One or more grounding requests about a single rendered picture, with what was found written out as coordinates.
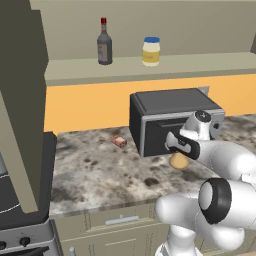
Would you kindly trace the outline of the mayonnaise jar with blue lid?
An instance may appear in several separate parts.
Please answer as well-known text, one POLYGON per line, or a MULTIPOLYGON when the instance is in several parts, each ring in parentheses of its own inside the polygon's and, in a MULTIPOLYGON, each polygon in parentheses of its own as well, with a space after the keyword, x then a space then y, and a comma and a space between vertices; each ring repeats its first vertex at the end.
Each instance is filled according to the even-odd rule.
POLYGON ((144 66, 154 67, 160 60, 160 38, 145 37, 142 48, 142 63, 144 66))

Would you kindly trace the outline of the dark oil and vinegar bottle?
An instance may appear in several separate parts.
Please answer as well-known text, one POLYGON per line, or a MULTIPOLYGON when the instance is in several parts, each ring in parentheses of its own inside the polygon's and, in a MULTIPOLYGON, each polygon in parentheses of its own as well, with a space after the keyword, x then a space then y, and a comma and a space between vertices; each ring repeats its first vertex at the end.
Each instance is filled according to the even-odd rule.
POLYGON ((101 18, 101 34, 97 39, 98 63, 110 65, 112 63, 112 39, 107 33, 107 19, 101 18))

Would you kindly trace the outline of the olive cabinet door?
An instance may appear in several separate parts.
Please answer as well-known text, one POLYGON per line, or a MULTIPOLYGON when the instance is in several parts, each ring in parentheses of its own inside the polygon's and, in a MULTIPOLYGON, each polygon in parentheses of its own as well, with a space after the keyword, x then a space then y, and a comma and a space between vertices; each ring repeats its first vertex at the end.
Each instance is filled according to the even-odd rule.
POLYGON ((0 154, 25 213, 39 208, 48 53, 29 0, 0 0, 0 154))

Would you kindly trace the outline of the small pink wrapped bar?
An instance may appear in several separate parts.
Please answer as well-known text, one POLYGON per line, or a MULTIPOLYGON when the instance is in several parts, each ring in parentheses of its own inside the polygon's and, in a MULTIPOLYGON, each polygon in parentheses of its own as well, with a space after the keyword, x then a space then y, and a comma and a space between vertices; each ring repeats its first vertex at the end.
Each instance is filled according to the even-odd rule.
POLYGON ((123 148, 127 145, 127 140, 120 135, 113 136, 111 138, 111 142, 120 148, 123 148))

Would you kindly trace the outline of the black toaster oven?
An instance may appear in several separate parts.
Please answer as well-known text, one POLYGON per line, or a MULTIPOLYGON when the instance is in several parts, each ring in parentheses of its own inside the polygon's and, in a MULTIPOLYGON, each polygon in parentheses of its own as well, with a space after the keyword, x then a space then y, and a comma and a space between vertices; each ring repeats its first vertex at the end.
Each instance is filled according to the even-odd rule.
POLYGON ((212 117, 210 138, 217 139, 225 111, 197 88, 136 92, 130 95, 129 129, 141 157, 170 154, 169 131, 181 129, 196 111, 212 117))

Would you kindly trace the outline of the tan round potato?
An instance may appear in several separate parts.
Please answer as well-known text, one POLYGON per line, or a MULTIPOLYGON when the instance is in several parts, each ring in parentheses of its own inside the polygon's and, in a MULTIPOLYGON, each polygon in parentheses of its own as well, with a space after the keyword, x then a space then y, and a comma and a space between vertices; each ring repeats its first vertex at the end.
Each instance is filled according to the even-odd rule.
POLYGON ((170 157, 169 164, 176 170, 185 170, 189 166, 190 161, 187 156, 177 152, 170 157))

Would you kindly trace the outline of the olive drawer front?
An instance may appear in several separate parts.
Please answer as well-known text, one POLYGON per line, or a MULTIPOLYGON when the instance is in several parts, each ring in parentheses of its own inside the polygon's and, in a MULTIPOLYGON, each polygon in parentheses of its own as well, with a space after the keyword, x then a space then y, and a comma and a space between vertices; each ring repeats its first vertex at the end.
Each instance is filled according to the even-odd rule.
POLYGON ((61 240, 82 237, 90 231, 101 228, 114 227, 114 220, 132 217, 137 217, 137 219, 125 220, 120 222, 120 225, 159 222, 155 213, 155 203, 114 205, 52 216, 61 240))

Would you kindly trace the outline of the olive base cupboard door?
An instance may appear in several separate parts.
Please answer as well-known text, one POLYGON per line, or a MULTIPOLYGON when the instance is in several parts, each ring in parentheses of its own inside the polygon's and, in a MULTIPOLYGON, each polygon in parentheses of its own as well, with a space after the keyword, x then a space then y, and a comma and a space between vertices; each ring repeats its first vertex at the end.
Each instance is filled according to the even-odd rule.
POLYGON ((76 256, 155 256, 168 229, 168 225, 156 223, 62 240, 61 245, 64 256, 71 256, 71 247, 76 256))

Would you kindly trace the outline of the black and silver stove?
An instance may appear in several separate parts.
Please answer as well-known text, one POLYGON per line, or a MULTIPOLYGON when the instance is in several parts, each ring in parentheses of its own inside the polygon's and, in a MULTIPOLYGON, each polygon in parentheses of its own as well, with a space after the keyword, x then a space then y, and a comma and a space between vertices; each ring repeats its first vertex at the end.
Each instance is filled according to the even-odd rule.
POLYGON ((63 256, 55 223, 49 219, 57 138, 44 133, 39 210, 24 213, 7 171, 0 174, 0 241, 7 243, 0 256, 63 256), (19 244, 22 237, 30 243, 19 244))

